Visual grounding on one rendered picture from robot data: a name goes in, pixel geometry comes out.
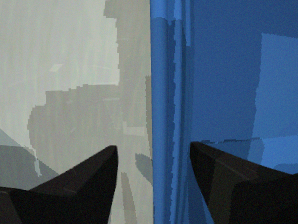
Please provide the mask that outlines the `blue plastic tray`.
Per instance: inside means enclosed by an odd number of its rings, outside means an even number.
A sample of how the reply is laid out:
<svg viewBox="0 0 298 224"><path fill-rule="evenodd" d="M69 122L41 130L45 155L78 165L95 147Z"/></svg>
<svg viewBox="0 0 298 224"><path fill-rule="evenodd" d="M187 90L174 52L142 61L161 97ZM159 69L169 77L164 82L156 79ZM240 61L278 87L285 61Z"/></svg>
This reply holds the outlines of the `blue plastic tray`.
<svg viewBox="0 0 298 224"><path fill-rule="evenodd" d="M154 224L214 224L190 141L298 173L298 0L150 0Z"/></svg>

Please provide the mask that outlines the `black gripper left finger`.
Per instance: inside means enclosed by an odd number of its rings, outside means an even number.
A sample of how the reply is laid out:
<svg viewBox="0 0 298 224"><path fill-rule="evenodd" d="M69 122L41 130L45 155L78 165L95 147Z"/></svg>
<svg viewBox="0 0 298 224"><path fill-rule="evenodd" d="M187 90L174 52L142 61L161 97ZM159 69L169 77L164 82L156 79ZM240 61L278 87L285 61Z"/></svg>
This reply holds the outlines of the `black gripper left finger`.
<svg viewBox="0 0 298 224"><path fill-rule="evenodd" d="M29 190L0 186L0 224L108 224L118 147L108 145Z"/></svg>

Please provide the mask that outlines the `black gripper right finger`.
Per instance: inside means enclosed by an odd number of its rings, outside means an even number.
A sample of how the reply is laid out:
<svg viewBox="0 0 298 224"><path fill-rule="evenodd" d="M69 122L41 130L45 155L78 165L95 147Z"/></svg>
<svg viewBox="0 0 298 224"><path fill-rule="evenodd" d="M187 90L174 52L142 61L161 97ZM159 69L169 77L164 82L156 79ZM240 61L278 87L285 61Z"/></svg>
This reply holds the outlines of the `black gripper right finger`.
<svg viewBox="0 0 298 224"><path fill-rule="evenodd" d="M190 141L190 163L214 224L298 224L298 173Z"/></svg>

